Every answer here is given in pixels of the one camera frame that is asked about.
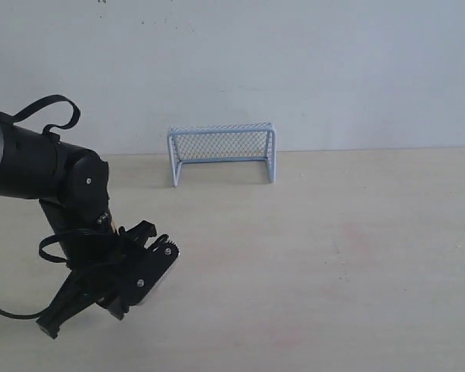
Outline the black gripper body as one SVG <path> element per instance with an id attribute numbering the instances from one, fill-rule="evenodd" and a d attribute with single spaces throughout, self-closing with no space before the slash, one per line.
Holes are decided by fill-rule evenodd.
<path id="1" fill-rule="evenodd" d="M 143 304 L 165 278 L 180 250 L 167 234 L 143 220 L 131 229 L 120 228 L 115 250 L 79 271 L 94 302 L 121 320 Z"/>

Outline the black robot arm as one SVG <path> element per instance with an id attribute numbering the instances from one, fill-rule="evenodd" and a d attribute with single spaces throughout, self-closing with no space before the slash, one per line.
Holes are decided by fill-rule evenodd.
<path id="1" fill-rule="evenodd" d="M 39 255 L 70 271 L 36 315 L 52 338 L 91 305 L 123 319 L 178 257 L 177 245 L 151 222 L 114 226 L 108 179 L 109 165 L 95 151 L 0 117 L 0 196 L 39 202 L 53 231 L 40 242 Z"/>

